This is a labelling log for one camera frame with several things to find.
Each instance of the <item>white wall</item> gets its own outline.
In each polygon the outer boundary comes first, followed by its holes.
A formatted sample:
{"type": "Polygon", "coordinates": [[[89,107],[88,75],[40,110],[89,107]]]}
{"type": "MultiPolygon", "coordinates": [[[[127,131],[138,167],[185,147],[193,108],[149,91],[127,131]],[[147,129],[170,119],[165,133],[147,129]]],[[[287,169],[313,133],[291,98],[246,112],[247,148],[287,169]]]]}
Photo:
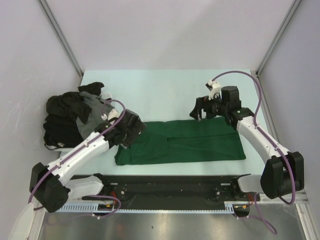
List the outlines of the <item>white wall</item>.
{"type": "Polygon", "coordinates": [[[83,69],[257,69],[293,0],[47,0],[83,69]]]}
{"type": "Polygon", "coordinates": [[[80,79],[36,0],[0,3],[0,239],[29,197],[31,168],[57,156],[44,147],[45,104],[80,79]]]}
{"type": "Polygon", "coordinates": [[[320,1],[305,0],[262,72],[280,141],[305,159],[305,189],[320,223],[320,1]]]}

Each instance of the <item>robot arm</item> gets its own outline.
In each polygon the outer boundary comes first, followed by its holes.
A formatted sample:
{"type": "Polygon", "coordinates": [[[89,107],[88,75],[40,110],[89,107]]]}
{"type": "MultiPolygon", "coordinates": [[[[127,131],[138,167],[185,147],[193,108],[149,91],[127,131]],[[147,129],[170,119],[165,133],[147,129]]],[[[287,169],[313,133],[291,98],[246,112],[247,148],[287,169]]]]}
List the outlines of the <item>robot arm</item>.
{"type": "Polygon", "coordinates": [[[39,162],[33,167],[29,190],[49,213],[60,209],[67,200],[99,194],[104,187],[103,176],[71,178],[79,168],[113,146],[130,146],[146,127],[130,110],[125,110],[120,119],[120,114],[113,109],[105,118],[107,120],[72,151],[46,166],[39,162]]]}
{"type": "Polygon", "coordinates": [[[210,94],[196,99],[190,116],[200,121],[204,111],[207,119],[216,116],[224,117],[226,124],[232,126],[251,143],[265,164],[261,175],[248,174],[239,177],[237,180],[239,190],[244,193],[265,193],[270,199],[290,194],[293,189],[290,170],[292,170],[295,190],[302,190],[304,188],[302,155],[299,152],[290,152],[260,127],[254,119],[254,113],[249,108],[241,106],[239,90],[236,86],[221,88],[218,82],[211,80],[206,86],[210,94]]]}

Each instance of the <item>green cloth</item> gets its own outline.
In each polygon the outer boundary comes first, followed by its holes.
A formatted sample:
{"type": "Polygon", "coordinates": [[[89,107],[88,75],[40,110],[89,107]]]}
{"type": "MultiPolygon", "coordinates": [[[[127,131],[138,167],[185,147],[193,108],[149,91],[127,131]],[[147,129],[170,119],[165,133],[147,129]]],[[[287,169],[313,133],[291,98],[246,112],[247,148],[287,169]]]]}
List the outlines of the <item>green cloth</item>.
{"type": "Polygon", "coordinates": [[[246,159],[238,132],[223,117],[150,121],[127,149],[119,146],[117,165],[210,162],[246,159]]]}

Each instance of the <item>metal floor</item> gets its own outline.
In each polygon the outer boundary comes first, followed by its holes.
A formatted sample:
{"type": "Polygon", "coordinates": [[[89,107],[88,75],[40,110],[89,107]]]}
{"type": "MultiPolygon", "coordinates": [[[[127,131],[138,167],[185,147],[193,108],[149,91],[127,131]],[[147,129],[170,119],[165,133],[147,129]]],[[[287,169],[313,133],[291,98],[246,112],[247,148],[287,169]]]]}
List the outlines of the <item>metal floor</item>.
{"type": "MultiPolygon", "coordinates": [[[[39,240],[305,240],[295,205],[260,204],[263,216],[275,226],[270,233],[256,219],[236,220],[231,214],[117,213],[100,220],[90,216],[49,226],[75,213],[48,214],[39,240]]],[[[251,215],[257,215],[254,207],[251,215]]]]}

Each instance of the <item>white table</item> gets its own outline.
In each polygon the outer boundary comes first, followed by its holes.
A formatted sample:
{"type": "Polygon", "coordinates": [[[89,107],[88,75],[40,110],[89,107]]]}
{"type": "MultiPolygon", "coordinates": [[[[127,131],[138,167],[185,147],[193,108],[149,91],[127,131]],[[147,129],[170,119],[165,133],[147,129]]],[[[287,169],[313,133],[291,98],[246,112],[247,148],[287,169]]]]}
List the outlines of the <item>white table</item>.
{"type": "MultiPolygon", "coordinates": [[[[105,70],[86,71],[81,85],[102,82],[102,91],[111,93],[112,98],[124,103],[127,109],[137,113],[141,120],[170,121],[190,119],[197,97],[209,94],[205,84],[209,79],[228,69],[205,70],[105,70]]],[[[258,95],[252,79],[243,74],[228,74],[218,80],[222,86],[237,86],[243,107],[253,112],[258,95]]],[[[260,110],[258,121],[267,130],[266,121],[260,110]]],[[[245,160],[167,163],[152,165],[117,166],[114,156],[118,147],[113,147],[87,165],[77,174],[101,173],[105,175],[242,175],[261,174],[264,163],[255,149],[242,136],[245,160]]]]}

